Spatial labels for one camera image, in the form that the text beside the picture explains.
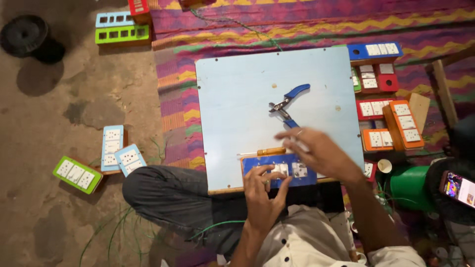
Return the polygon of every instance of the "orange screwdriver handle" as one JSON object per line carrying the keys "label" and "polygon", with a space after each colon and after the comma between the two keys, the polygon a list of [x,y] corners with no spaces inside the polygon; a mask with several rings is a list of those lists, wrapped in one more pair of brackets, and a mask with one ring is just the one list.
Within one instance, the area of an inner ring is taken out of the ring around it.
{"label": "orange screwdriver handle", "polygon": [[258,156],[269,156],[269,155],[278,155],[278,154],[285,154],[286,149],[285,147],[276,147],[276,148],[268,148],[268,149],[261,149],[257,151]]}

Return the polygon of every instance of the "screwdriver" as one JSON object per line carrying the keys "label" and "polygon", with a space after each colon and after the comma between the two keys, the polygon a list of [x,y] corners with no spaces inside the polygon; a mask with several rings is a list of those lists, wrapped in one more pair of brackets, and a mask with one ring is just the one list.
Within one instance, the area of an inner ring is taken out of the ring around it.
{"label": "screwdriver", "polygon": [[286,152],[285,147],[276,147],[276,148],[260,149],[257,152],[240,153],[238,154],[238,156],[252,155],[252,154],[257,154],[258,156],[277,155],[277,154],[285,154],[285,152]]}

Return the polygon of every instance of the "green bucket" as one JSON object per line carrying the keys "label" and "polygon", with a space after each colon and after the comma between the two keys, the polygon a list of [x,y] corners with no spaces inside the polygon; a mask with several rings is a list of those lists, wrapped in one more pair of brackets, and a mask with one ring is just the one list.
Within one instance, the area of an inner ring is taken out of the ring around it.
{"label": "green bucket", "polygon": [[393,201],[410,210],[436,211],[424,183],[429,166],[395,170],[391,174],[390,190]]}

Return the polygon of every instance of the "phone screen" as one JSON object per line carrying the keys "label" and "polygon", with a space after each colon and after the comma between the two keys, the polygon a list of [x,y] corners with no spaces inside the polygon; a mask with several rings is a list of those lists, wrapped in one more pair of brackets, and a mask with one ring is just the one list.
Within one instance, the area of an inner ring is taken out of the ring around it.
{"label": "phone screen", "polygon": [[444,193],[475,208],[475,183],[452,172],[447,173]]}

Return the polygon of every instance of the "dirt floor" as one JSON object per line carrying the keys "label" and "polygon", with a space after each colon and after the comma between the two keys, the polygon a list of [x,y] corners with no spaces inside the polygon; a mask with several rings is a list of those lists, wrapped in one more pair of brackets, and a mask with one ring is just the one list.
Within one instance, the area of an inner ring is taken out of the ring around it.
{"label": "dirt floor", "polygon": [[[133,213],[110,241],[125,214],[118,212],[128,207],[122,174],[108,177],[92,195],[52,175],[64,155],[99,162],[101,129],[107,125],[125,125],[129,143],[144,150],[146,159],[156,157],[151,138],[161,143],[162,131],[150,47],[103,51],[94,43],[96,14],[121,10],[128,10],[126,0],[1,2],[2,25],[20,14],[39,15],[67,49],[63,61],[53,66],[0,51],[2,266],[78,266],[91,237],[81,266],[108,266],[108,261],[139,266],[140,258],[142,266],[159,266],[161,254],[172,261],[167,249],[139,257],[137,243],[142,253],[148,252],[152,241],[144,237],[152,231],[148,222],[135,222]],[[133,223],[139,225],[137,242]]]}

